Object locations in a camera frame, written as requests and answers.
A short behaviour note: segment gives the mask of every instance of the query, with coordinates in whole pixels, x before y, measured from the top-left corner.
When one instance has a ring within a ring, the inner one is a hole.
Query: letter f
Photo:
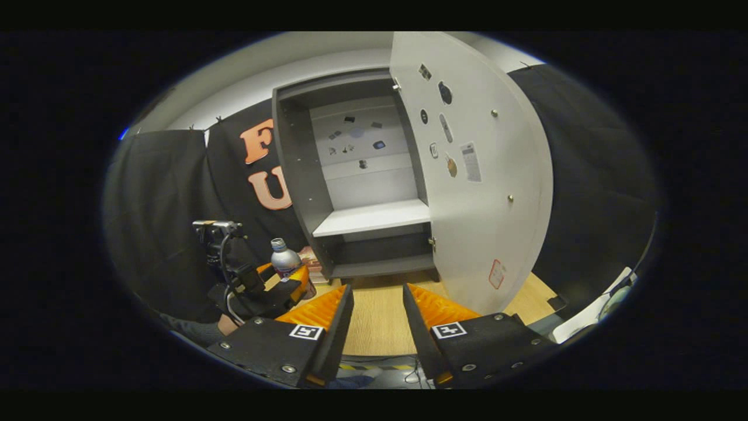
[[[247,159],[244,160],[245,164],[249,165],[267,156],[269,151],[263,147],[263,144],[267,146],[272,142],[272,128],[273,119],[270,118],[239,135],[244,140],[244,145],[247,148]]]

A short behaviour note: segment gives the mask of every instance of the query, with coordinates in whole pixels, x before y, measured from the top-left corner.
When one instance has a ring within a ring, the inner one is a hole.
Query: orange gripper pad
[[[293,324],[320,326],[325,328],[325,331],[329,331],[332,319],[335,317],[335,312],[337,311],[337,306],[340,303],[340,298],[343,297],[346,287],[347,285],[344,285],[330,291],[275,320]]]
[[[439,324],[455,323],[456,321],[469,320],[481,317],[473,310],[466,309],[453,301],[442,298],[429,290],[408,284],[408,288],[413,293],[418,309],[423,316],[423,322],[426,323],[426,329]]]

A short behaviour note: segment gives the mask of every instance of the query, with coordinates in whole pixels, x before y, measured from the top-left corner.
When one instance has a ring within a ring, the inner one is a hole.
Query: bottle cap
[[[270,241],[270,246],[273,248],[273,251],[282,252],[286,249],[286,242],[283,241],[283,238],[274,238]]]

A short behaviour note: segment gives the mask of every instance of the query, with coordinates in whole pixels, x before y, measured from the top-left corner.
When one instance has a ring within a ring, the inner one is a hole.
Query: yellow black tape
[[[348,364],[340,364],[340,368],[343,370],[360,370],[360,371],[366,371],[370,369],[374,369],[376,367],[379,367],[383,370],[409,370],[413,371],[416,368],[414,366],[408,366],[408,365],[402,365],[402,366],[350,366]]]

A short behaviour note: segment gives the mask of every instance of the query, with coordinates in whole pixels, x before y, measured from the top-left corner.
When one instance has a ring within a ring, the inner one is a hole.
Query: red label
[[[500,261],[494,259],[494,264],[491,266],[491,272],[488,274],[488,281],[495,289],[499,289],[501,283],[504,282],[504,272],[506,272],[506,268]]]

